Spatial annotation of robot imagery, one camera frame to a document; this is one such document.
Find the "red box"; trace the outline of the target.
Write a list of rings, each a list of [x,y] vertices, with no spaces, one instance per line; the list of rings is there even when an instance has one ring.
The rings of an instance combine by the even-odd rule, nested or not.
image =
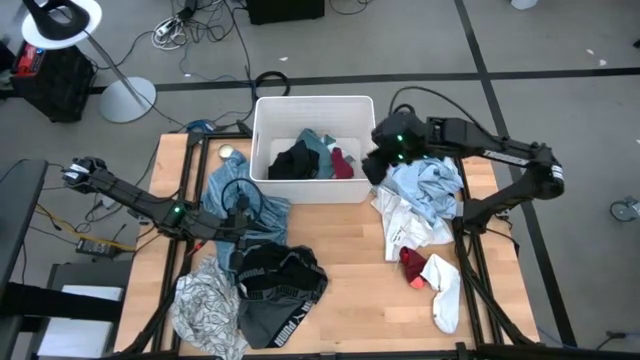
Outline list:
[[[17,76],[35,75],[44,59],[45,50],[23,42],[12,67],[12,73]]]

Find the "teal dotted garment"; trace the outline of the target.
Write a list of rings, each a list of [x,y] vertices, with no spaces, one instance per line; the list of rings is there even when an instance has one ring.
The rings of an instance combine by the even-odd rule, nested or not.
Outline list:
[[[315,151],[318,154],[318,171],[316,178],[331,179],[334,176],[331,153],[321,138],[313,130],[305,128],[298,135],[296,141],[303,141],[309,150]]]

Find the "black desk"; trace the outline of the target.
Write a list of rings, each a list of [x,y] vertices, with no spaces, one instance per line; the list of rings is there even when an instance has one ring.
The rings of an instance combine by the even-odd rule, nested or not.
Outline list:
[[[47,167],[45,160],[0,163],[0,299],[13,273]]]

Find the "black crate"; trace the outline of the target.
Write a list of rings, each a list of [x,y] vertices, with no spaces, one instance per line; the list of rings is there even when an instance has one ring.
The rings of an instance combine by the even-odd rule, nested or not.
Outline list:
[[[82,118],[94,76],[92,63],[71,46],[45,50],[35,75],[17,76],[11,68],[10,81],[15,93],[51,122],[72,123]]]

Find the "grey cabinet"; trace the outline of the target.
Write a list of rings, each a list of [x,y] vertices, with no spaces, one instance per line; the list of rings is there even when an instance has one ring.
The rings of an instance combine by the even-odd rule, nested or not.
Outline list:
[[[78,295],[122,300],[130,261],[54,265],[48,287]],[[113,350],[115,322],[51,318],[38,334],[33,352],[39,359],[97,359]]]

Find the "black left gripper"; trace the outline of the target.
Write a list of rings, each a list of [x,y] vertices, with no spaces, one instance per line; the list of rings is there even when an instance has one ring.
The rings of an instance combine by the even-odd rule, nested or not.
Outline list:
[[[224,221],[219,240],[235,246],[235,250],[230,255],[230,270],[232,272],[238,272],[243,266],[245,257],[243,250],[249,247],[245,233],[252,227],[253,220],[243,210],[228,211],[228,217]]]

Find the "black box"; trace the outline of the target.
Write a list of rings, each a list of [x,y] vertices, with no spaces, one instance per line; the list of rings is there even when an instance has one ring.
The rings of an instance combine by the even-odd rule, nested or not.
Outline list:
[[[253,25],[313,20],[325,15],[325,0],[246,0]]]

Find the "white perforated plastic basket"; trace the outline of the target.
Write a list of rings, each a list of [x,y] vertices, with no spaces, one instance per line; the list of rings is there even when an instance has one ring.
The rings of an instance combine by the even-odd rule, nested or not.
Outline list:
[[[264,195],[293,204],[361,203],[371,189],[361,160],[374,148],[371,131],[375,126],[374,104],[368,96],[263,97],[254,113],[250,179]],[[355,160],[354,177],[270,180],[268,167],[305,129],[333,137],[342,153]]]

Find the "black Puma briefs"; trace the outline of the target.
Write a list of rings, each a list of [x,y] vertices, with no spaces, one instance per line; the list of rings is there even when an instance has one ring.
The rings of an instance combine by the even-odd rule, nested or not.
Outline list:
[[[236,270],[240,297],[248,301],[292,298],[317,303],[328,276],[306,246],[267,243],[247,251]]]

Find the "white floor lamp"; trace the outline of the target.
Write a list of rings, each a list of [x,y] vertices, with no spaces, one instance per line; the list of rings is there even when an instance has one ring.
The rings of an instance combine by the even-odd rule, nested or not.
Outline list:
[[[100,96],[99,111],[112,123],[129,123],[147,114],[156,101],[156,88],[142,77],[128,77],[115,64],[93,33],[103,11],[96,0],[21,0],[28,14],[21,25],[26,43],[43,50],[61,50],[88,41],[117,80]]]

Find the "black power adapter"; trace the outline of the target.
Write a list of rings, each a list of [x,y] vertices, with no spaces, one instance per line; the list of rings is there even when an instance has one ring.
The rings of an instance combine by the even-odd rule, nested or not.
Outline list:
[[[113,245],[96,242],[86,238],[79,239],[75,251],[84,255],[109,259],[113,259],[117,255],[117,248]]]

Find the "grey Puma briefs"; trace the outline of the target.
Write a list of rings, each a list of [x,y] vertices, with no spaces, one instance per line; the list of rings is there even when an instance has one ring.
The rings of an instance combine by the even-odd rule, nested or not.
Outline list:
[[[281,348],[312,309],[312,301],[277,298],[240,302],[239,328],[252,349]]]

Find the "white sock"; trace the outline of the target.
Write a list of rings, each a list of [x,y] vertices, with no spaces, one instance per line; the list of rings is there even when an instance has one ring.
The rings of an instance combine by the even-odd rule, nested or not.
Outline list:
[[[433,319],[445,334],[454,334],[459,323],[461,276],[459,270],[437,254],[427,260],[420,275],[436,292]]]

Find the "dark red sock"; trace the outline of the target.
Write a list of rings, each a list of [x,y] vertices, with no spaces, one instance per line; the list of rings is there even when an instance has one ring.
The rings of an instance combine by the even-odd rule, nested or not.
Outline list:
[[[351,179],[354,176],[352,166],[345,159],[339,147],[334,147],[331,151],[331,161],[336,179]]]

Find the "red sock with pink toe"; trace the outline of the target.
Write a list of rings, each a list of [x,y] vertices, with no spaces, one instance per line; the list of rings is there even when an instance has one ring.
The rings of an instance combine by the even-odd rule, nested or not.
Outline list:
[[[425,286],[426,280],[421,276],[427,260],[417,251],[408,247],[402,247],[399,251],[399,260],[403,266],[403,272],[408,284],[414,289]]]

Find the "white shirt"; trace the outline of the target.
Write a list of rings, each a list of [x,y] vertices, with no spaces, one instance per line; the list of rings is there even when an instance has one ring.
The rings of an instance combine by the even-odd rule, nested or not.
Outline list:
[[[376,187],[374,194],[371,205],[382,217],[387,262],[397,262],[402,247],[416,250],[453,241],[450,227],[444,220],[437,218],[431,225],[408,201],[385,187]]]

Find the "black garment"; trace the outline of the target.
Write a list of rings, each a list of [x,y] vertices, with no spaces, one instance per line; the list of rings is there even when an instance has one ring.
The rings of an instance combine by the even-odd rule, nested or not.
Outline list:
[[[309,149],[304,141],[296,142],[280,152],[268,168],[269,180],[314,179],[319,170],[319,154]]]

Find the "black metal table frame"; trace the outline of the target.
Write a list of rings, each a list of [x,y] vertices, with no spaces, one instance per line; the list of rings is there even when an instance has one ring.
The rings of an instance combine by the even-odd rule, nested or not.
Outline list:
[[[192,159],[185,160],[188,135],[165,134],[151,176],[149,192],[165,196],[173,193],[186,173],[186,197],[194,198],[202,146],[195,145]],[[468,188],[473,198],[483,198],[497,190],[491,163],[482,158],[463,160]],[[329,275],[329,286],[321,301],[282,348],[252,350],[247,359],[400,359],[413,352],[456,350],[464,342],[475,348],[475,339],[498,343],[494,339],[488,311],[474,294],[476,307],[467,305],[463,287],[458,329],[454,335],[442,333],[432,319],[430,287],[416,290],[404,280],[400,266],[384,262],[383,230],[380,215],[367,201],[359,204],[294,205],[289,217],[289,243],[313,249]],[[155,230],[138,242],[115,351],[124,350],[148,322],[164,292],[165,277],[175,278],[186,244],[157,237]],[[510,320],[532,341],[538,342],[530,302],[520,271],[514,244],[508,238],[488,232],[474,239],[470,260],[480,273],[480,259],[487,269],[496,301]],[[478,336],[472,332],[472,312],[477,309]]]

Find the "light blue shirt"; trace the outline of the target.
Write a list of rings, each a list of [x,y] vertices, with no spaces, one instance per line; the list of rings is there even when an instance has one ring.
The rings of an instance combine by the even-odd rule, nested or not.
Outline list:
[[[390,167],[382,185],[408,201],[431,225],[457,216],[456,194],[463,181],[450,158],[427,157]]]

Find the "grey caster wheel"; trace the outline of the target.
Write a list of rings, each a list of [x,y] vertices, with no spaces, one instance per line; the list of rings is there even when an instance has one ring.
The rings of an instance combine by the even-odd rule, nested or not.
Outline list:
[[[640,219],[640,200],[628,196],[614,201],[609,208],[610,214],[619,222],[631,222]]]

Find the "white leaf-patterned garment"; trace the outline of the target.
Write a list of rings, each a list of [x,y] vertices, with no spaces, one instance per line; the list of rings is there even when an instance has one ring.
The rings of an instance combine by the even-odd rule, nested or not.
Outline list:
[[[216,256],[177,279],[170,318],[174,331],[201,352],[242,360],[248,342],[238,325],[240,297]]]

